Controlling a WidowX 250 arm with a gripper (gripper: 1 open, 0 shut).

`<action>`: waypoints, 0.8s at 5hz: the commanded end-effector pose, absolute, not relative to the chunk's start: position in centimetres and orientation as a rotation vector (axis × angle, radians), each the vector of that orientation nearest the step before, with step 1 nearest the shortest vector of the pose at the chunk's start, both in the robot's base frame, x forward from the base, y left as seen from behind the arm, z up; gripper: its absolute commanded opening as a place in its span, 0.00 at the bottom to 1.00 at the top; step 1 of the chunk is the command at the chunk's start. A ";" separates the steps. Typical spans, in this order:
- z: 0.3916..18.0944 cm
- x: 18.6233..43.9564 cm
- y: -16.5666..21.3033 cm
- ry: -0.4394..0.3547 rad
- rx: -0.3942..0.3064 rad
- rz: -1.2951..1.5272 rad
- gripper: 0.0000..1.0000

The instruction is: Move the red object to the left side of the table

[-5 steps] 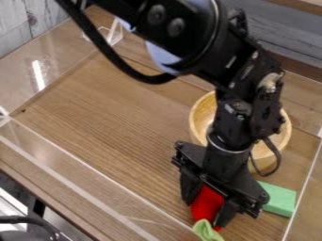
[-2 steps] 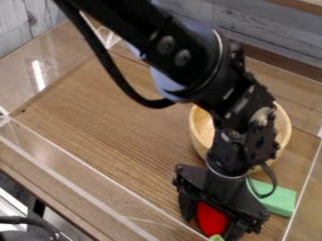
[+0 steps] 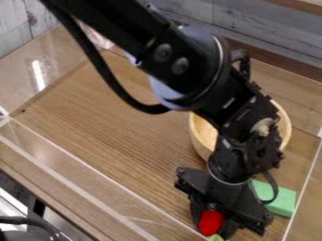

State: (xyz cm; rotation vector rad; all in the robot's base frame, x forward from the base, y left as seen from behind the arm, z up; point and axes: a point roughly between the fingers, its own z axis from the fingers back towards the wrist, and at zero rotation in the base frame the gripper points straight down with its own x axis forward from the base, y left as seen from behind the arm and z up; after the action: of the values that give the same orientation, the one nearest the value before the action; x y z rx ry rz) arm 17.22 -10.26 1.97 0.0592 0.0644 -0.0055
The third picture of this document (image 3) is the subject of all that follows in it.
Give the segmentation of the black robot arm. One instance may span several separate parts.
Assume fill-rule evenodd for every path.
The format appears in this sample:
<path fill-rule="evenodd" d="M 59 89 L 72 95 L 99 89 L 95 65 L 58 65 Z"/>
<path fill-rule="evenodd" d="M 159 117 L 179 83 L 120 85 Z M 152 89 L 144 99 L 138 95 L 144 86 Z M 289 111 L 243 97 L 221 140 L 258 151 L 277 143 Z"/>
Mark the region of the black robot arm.
<path fill-rule="evenodd" d="M 274 220 L 251 179 L 283 159 L 278 109 L 250 80 L 250 59 L 222 36 L 177 27 L 139 0 L 40 0 L 62 22 L 120 99 L 136 110 L 190 111 L 217 129 L 207 169 L 181 167 L 175 187 L 190 199 L 199 232 L 230 238 L 238 230 L 263 234 Z M 140 103 L 122 87 L 82 28 L 90 26 L 150 75 L 158 104 Z"/>

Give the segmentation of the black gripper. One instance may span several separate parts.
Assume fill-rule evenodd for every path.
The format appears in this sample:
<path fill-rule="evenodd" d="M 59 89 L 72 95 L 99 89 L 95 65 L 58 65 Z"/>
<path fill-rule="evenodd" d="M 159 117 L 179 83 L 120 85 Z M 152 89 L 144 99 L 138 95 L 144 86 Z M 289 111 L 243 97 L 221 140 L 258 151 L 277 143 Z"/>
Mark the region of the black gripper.
<path fill-rule="evenodd" d="M 190 200 L 191 219 L 199 226 L 203 211 L 219 211 L 226 218 L 221 237 L 227 240 L 239 229 L 263 236 L 274 220 L 271 211 L 259 202 L 247 183 L 227 185 L 206 171 L 178 167 L 175 187 Z"/>

